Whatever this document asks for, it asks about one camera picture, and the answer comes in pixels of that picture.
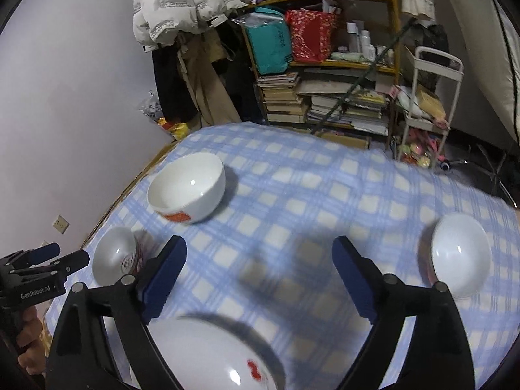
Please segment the left hand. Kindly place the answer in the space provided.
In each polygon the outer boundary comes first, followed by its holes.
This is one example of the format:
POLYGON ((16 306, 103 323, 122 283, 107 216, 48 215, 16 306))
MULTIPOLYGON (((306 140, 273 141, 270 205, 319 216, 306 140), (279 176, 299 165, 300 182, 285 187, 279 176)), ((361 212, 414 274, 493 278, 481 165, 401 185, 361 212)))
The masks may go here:
POLYGON ((31 306, 22 313, 23 328, 16 342, 23 352, 18 356, 19 365, 29 375, 43 374, 47 367, 45 348, 41 341, 43 325, 37 308, 31 306))

